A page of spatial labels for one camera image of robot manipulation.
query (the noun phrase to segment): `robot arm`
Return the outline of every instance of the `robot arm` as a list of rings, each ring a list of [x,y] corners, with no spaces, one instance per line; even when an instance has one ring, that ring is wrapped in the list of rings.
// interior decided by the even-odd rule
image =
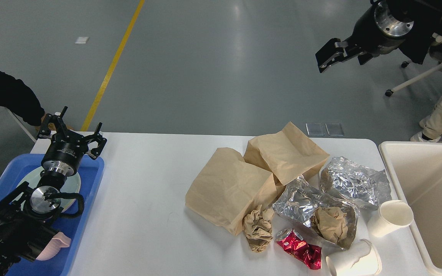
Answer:
[[[422,63],[433,33],[442,36],[441,0],[370,2],[372,6],[356,22],[349,38],[344,41],[332,38],[316,53],[320,73],[356,56],[363,65],[395,49],[415,63]]]
[[[0,201],[0,276],[21,260],[21,257],[34,261],[49,241],[59,232],[51,227],[58,218],[72,219],[84,210],[84,198],[78,193],[63,193],[67,177],[76,174],[84,154],[96,159],[102,152],[107,139],[101,136],[98,124],[95,132],[83,136],[68,130],[63,122],[64,107],[60,115],[45,118],[39,131],[39,138],[50,138],[42,167],[44,171],[35,189],[23,182]],[[54,123],[57,132],[52,136],[48,128]],[[90,143],[98,146],[89,149]],[[62,213],[61,199],[76,199],[78,211],[74,214]]]

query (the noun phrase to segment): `white table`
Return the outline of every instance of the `white table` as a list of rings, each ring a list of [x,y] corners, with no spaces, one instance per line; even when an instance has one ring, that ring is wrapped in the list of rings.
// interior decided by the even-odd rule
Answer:
[[[216,148],[244,153],[251,137],[145,133],[104,137],[108,139],[101,156],[104,176],[70,275],[330,274],[324,261],[322,269],[312,271],[274,242],[265,252],[253,253],[243,234],[233,237],[185,207],[187,190]],[[384,169],[370,140],[313,140],[331,156]],[[38,140],[32,153],[44,153],[48,145],[49,140]],[[356,240],[368,238],[375,244],[383,262],[381,276],[428,275],[409,228],[375,238],[367,234],[362,218],[358,222]],[[289,226],[277,216],[273,220],[274,233]]]

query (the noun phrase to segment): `white plate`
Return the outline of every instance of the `white plate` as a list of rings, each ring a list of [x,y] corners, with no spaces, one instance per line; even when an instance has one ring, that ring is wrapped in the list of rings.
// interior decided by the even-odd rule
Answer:
[[[43,171],[43,167],[38,167],[33,171],[30,171],[18,184],[21,185],[24,181],[28,182],[28,186],[32,189],[37,187],[38,182],[40,181],[40,172]],[[61,188],[61,192],[79,192],[81,188],[81,177],[79,173],[76,173],[73,176],[69,176]],[[64,208],[63,212],[65,212],[75,201],[76,199],[61,199],[61,207]]]

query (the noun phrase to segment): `blue tray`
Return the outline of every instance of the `blue tray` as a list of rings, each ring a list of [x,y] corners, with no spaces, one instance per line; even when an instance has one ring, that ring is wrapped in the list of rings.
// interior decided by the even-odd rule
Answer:
[[[22,154],[13,159],[0,177],[0,200],[14,190],[25,175],[38,168],[42,158],[43,154]],[[71,238],[71,246],[62,248],[54,258],[47,261],[30,262],[22,258],[9,269],[7,276],[66,276],[69,273],[102,180],[104,165],[100,157],[97,160],[92,160],[88,155],[83,157],[78,169],[81,176],[79,193],[84,197],[83,214],[77,218],[58,218],[52,224],[54,229]],[[75,202],[65,213],[72,214],[77,210],[78,204]]]

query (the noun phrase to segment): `pink object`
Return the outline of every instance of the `pink object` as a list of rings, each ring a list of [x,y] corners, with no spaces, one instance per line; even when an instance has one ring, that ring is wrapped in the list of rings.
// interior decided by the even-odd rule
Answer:
[[[284,229],[275,236],[275,243],[284,251],[304,262],[309,269],[322,267],[322,248],[307,243],[294,229]]]
[[[71,239],[66,237],[63,232],[57,233],[52,237],[51,241],[45,246],[44,250],[38,255],[36,260],[47,261],[48,259],[56,256],[61,248],[69,247]]]

